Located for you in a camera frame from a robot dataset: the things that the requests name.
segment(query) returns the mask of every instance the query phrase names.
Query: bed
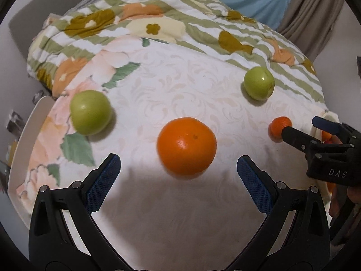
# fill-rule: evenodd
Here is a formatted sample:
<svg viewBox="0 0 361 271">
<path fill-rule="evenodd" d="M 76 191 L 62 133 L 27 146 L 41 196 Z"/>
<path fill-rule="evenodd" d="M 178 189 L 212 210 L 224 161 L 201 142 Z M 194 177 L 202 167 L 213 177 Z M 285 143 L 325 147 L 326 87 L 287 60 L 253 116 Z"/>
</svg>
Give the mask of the bed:
<svg viewBox="0 0 361 271">
<path fill-rule="evenodd" d="M 122 171 L 92 216 L 139 270 L 222 269 L 245 247 L 264 215 L 236 173 L 243 154 L 275 181 L 300 189 L 317 185 L 329 199 L 324 183 L 306 177 L 302 153 L 268 135 L 269 123 L 281 115 L 312 135 L 314 116 L 338 120 L 324 103 L 311 61 L 268 26 L 219 0 L 97 0 L 48 19 L 27 63 L 28 73 L 57 100 L 17 189 L 26 224 L 41 185 L 68 187 L 111 152 L 120 156 Z M 275 77 L 265 103 L 241 88 L 255 66 Z M 115 114 L 104 132 L 90 137 L 74 130 L 69 111 L 72 97 L 87 89 L 106 94 Z M 167 174 L 155 150 L 160 129 L 183 116 L 207 124 L 218 144 L 212 165 L 191 180 Z M 70 231 L 87 252 L 73 226 Z"/>
</svg>

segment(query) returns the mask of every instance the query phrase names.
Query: green apple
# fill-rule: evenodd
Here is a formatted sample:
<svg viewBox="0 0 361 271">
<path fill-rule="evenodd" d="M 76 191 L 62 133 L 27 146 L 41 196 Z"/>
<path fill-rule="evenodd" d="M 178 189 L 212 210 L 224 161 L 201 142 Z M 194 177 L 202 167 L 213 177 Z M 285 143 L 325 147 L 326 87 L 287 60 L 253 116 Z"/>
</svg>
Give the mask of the green apple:
<svg viewBox="0 0 361 271">
<path fill-rule="evenodd" d="M 83 135 L 101 132 L 109 123 L 113 110 L 101 92 L 88 90 L 77 93 L 70 102 L 70 117 L 75 130 Z"/>
<path fill-rule="evenodd" d="M 253 67 L 244 76 L 243 86 L 251 98 L 264 101 L 273 93 L 274 77 L 267 68 Z"/>
</svg>

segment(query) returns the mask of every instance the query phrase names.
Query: finger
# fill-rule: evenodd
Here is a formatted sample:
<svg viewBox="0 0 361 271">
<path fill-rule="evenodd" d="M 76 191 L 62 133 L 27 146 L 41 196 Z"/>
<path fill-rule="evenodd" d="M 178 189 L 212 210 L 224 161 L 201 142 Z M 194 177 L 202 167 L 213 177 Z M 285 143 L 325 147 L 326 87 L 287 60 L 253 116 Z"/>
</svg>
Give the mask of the finger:
<svg viewBox="0 0 361 271">
<path fill-rule="evenodd" d="M 361 185 L 349 187 L 347 189 L 348 198 L 355 204 L 361 203 Z"/>
<path fill-rule="evenodd" d="M 337 137 L 337 136 L 332 136 L 331 137 L 331 141 L 334 143 L 334 144 L 342 144 L 342 142 L 340 141 L 340 139 Z"/>
<path fill-rule="evenodd" d="M 336 197 L 337 197 L 337 187 L 335 187 L 332 192 L 331 204 L 329 209 L 329 215 L 331 217 L 336 217 L 340 212 L 340 205 Z"/>
</svg>

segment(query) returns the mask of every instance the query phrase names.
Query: orange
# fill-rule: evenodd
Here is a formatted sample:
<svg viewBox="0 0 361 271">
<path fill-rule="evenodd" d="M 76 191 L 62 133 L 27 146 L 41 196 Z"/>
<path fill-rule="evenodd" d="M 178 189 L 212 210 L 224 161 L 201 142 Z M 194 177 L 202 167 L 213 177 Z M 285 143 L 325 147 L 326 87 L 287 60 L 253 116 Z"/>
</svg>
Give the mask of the orange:
<svg viewBox="0 0 361 271">
<path fill-rule="evenodd" d="M 322 130 L 322 141 L 323 142 L 331 139 L 331 137 L 332 137 L 332 134 Z"/>
<path fill-rule="evenodd" d="M 329 190 L 329 193 L 331 194 L 336 185 L 331 182 L 326 182 L 326 183 L 327 183 L 327 189 Z"/>
<path fill-rule="evenodd" d="M 282 129 L 284 129 L 287 126 L 292 126 L 292 122 L 291 120 L 286 117 L 286 116 L 281 116 L 281 117 L 277 117 L 275 118 L 271 124 L 270 124 L 270 132 L 271 134 L 277 138 L 277 139 L 281 139 L 282 138 Z"/>
<path fill-rule="evenodd" d="M 184 117 L 168 122 L 157 140 L 163 165 L 180 175 L 197 174 L 212 163 L 217 150 L 214 133 L 202 122 Z"/>
</svg>

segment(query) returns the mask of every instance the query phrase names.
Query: blue gripper pad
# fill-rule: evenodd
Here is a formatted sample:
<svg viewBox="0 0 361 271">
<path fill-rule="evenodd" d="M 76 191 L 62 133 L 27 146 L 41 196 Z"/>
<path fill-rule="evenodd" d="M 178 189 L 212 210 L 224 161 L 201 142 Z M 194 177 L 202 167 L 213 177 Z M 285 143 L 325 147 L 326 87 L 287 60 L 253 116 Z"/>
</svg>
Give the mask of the blue gripper pad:
<svg viewBox="0 0 361 271">
<path fill-rule="evenodd" d="M 318 116 L 312 118 L 312 125 L 333 135 L 338 135 L 340 133 L 340 127 L 338 123 Z"/>
<path fill-rule="evenodd" d="M 266 172 L 259 170 L 248 156 L 238 159 L 237 172 L 258 210 L 269 215 L 277 196 L 272 178 Z"/>
<path fill-rule="evenodd" d="M 112 154 L 112 157 L 109 158 L 110 160 L 108 158 L 97 169 L 100 172 L 97 172 L 98 176 L 95 182 L 86 192 L 85 208 L 89 214 L 100 209 L 120 172 L 121 162 L 119 156 Z"/>
</svg>

